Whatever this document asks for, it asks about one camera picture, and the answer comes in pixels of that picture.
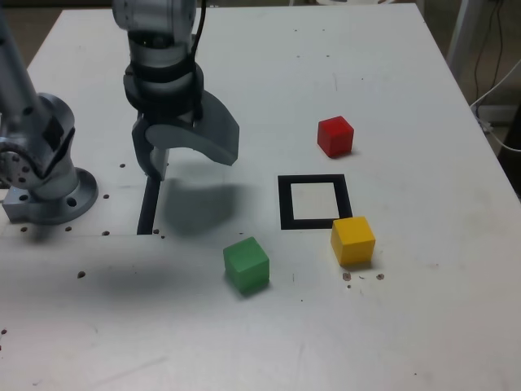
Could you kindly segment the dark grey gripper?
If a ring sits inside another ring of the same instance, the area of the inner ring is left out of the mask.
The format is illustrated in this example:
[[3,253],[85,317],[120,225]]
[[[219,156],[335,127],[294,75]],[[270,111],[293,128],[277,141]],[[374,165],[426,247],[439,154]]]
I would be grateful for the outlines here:
[[197,121],[192,112],[175,116],[165,110],[138,110],[132,139],[138,164],[147,177],[164,181],[167,149],[189,148],[228,166],[238,159],[239,124],[226,106],[206,90],[201,103],[203,116]]

